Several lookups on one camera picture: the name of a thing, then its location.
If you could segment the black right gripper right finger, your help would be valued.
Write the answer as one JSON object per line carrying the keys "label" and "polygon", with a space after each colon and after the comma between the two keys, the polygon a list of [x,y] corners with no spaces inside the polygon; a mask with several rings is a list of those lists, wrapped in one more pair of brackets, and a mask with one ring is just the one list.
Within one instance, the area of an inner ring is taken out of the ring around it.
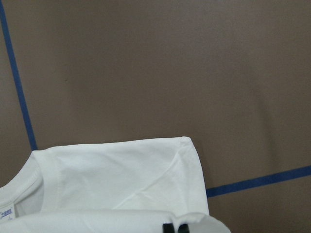
{"label": "black right gripper right finger", "polygon": [[188,224],[184,223],[181,224],[178,228],[178,233],[190,233],[190,229]]}

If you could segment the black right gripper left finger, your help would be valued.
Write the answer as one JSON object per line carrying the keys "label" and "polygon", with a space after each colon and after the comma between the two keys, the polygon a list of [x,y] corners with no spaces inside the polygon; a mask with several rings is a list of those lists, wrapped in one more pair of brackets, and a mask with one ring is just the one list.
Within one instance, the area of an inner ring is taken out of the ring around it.
{"label": "black right gripper left finger", "polygon": [[163,233],[174,233],[174,225],[172,223],[164,223],[162,225]]}

